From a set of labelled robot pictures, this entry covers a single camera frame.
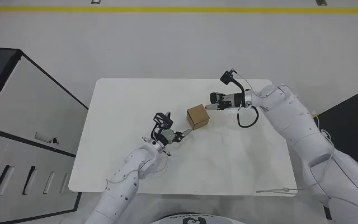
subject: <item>cabinet handle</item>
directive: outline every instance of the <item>cabinet handle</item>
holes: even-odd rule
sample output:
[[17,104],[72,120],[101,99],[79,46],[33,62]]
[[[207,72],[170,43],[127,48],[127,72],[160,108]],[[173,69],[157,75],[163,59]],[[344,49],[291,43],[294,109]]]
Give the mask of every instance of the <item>cabinet handle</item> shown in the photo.
[[39,136],[37,136],[37,132],[35,134],[35,139],[46,142],[46,143],[52,143],[52,144],[60,144],[60,142],[57,140],[57,137],[52,138],[51,140],[47,141]]

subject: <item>black panel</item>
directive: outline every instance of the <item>black panel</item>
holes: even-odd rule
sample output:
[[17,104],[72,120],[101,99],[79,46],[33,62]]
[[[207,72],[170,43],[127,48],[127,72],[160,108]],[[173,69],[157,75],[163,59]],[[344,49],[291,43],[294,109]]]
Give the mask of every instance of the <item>black panel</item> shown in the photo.
[[0,48],[0,92],[21,56],[20,50]]
[[358,161],[358,94],[319,115],[321,129],[328,131],[336,149]]

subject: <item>floor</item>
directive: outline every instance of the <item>floor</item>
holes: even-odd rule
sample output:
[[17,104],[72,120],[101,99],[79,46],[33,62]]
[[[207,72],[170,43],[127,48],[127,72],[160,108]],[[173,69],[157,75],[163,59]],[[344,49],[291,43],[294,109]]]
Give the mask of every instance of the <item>floor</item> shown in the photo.
[[[61,6],[88,5],[89,1],[26,3]],[[151,3],[173,6],[177,2]],[[327,2],[358,6],[353,0]],[[142,0],[102,3],[148,5]],[[221,5],[215,0],[196,3]],[[23,1],[2,4],[22,5]],[[226,0],[223,4],[317,6],[315,0]],[[248,78],[290,85],[309,110],[318,113],[358,89],[356,15],[2,12],[0,21],[0,46],[22,49],[86,105],[99,78],[218,78],[232,67]],[[297,186],[304,186],[300,158],[289,152]],[[77,212],[26,223],[82,223],[99,198],[99,194],[84,193]],[[250,224],[329,223],[323,206],[309,192],[294,197],[138,194],[119,223],[149,224],[177,212],[210,213]]]

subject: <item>metal bracket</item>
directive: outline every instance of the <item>metal bracket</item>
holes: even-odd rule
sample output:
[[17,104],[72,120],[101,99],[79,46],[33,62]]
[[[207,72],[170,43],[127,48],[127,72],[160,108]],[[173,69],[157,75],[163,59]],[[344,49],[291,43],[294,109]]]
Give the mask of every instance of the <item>metal bracket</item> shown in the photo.
[[317,3],[317,5],[319,6],[327,6],[327,2],[326,0],[315,0],[315,2]]
[[101,4],[101,0],[92,0],[91,4]]

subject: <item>black cable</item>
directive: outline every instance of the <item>black cable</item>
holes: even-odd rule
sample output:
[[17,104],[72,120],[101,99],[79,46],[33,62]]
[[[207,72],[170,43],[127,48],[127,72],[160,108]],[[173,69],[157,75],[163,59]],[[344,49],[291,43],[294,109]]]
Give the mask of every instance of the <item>black cable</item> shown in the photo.
[[254,121],[252,124],[250,124],[250,125],[241,125],[241,124],[240,124],[239,111],[240,111],[241,108],[239,108],[238,111],[237,111],[237,123],[239,124],[239,126],[240,126],[241,128],[249,128],[249,127],[253,126],[254,124],[256,124],[256,122],[258,121],[258,111],[257,111],[256,107],[254,107],[254,106],[251,106],[251,107],[252,107],[252,108],[255,110],[255,112],[256,112],[256,119],[255,119],[255,121]]

